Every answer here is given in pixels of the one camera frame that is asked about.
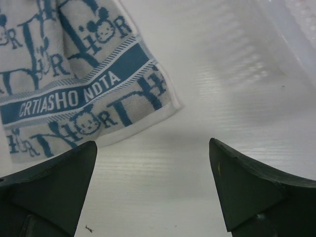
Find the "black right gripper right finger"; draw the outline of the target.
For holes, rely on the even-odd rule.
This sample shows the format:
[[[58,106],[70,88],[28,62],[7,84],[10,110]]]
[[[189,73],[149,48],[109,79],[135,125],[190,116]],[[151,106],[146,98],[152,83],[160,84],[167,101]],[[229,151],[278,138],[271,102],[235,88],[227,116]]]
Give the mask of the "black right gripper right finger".
[[[314,237],[316,182],[250,158],[218,139],[209,159],[226,229],[234,237]]]

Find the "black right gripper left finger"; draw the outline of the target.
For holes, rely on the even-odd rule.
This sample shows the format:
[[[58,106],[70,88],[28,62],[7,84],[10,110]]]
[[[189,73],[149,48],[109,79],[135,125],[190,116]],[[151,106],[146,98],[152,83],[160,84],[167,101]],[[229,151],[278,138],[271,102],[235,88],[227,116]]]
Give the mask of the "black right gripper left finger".
[[[0,179],[2,237],[73,237],[95,167],[88,141]]]

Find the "blue white logo towel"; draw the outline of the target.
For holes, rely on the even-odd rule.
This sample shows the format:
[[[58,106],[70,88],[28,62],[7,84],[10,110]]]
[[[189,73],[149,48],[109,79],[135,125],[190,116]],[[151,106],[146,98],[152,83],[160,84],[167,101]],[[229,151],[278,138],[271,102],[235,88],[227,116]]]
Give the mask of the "blue white logo towel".
[[[0,119],[14,164],[110,145],[180,108],[118,0],[0,3]]]

